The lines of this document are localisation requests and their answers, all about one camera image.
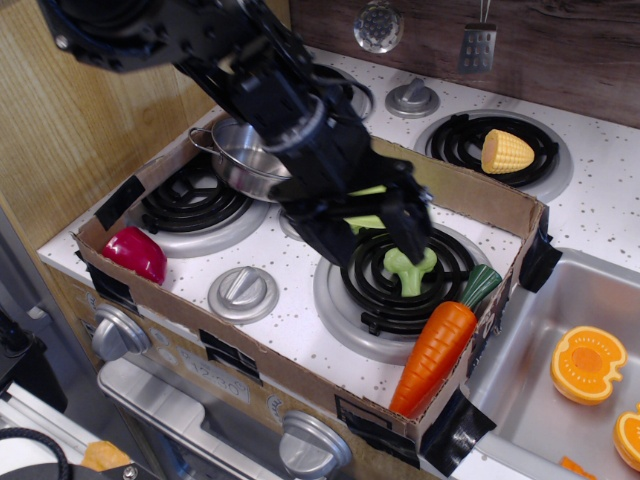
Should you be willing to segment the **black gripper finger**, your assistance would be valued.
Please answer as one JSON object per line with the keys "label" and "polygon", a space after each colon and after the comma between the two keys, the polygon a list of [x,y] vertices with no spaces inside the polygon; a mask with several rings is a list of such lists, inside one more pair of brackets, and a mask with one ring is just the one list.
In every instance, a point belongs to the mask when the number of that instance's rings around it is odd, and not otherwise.
{"label": "black gripper finger", "polygon": [[413,265],[424,260],[432,232],[424,202],[406,200],[400,192],[386,192],[380,204],[379,218],[396,247]]}
{"label": "black gripper finger", "polygon": [[357,248],[357,237],[344,220],[305,220],[289,216],[299,236],[331,264],[346,268]]}

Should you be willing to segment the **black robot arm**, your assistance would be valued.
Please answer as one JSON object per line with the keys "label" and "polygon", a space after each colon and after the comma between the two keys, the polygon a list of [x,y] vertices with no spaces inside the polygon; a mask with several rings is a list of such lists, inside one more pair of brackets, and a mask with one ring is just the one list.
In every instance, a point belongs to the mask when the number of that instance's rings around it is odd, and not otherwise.
{"label": "black robot arm", "polygon": [[115,73],[170,64],[250,124],[289,178],[269,196],[302,239],[336,265],[356,240],[349,220],[377,216],[413,263],[432,231],[412,165],[376,153],[344,89],[261,1],[43,1],[56,45]]}

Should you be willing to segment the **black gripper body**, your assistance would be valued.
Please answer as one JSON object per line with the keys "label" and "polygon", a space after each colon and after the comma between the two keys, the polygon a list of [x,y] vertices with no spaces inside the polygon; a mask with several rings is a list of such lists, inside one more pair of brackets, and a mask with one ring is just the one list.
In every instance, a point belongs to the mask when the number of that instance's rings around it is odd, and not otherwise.
{"label": "black gripper body", "polygon": [[269,194],[289,215],[346,221],[361,209],[353,206],[349,194],[378,185],[421,188],[429,203],[428,192],[414,177],[414,166],[377,153],[350,107],[335,111],[317,107],[294,123],[266,131],[264,143],[291,174]]}

